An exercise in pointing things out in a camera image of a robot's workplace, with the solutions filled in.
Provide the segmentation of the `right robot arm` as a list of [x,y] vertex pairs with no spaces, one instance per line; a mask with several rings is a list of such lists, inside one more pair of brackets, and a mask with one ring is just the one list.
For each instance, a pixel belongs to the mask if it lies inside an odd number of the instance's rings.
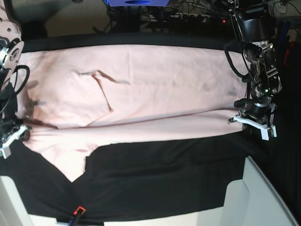
[[27,141],[30,126],[24,120],[32,116],[33,106],[26,83],[30,69],[19,64],[24,48],[22,30],[11,0],[0,2],[0,156],[11,155],[10,146],[16,140]]

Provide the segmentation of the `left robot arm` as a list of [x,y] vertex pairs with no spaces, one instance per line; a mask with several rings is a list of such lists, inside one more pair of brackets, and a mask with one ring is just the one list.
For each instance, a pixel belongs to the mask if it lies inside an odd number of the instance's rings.
[[[246,97],[234,103],[238,114],[228,121],[240,122],[244,128],[254,127],[268,141],[277,137],[273,124],[277,105],[273,98],[282,90],[272,42],[273,19],[265,0],[229,0],[228,7],[236,38],[224,46],[224,52],[233,72],[247,84]],[[233,45],[239,47],[247,69],[245,75],[232,62],[229,48]]]

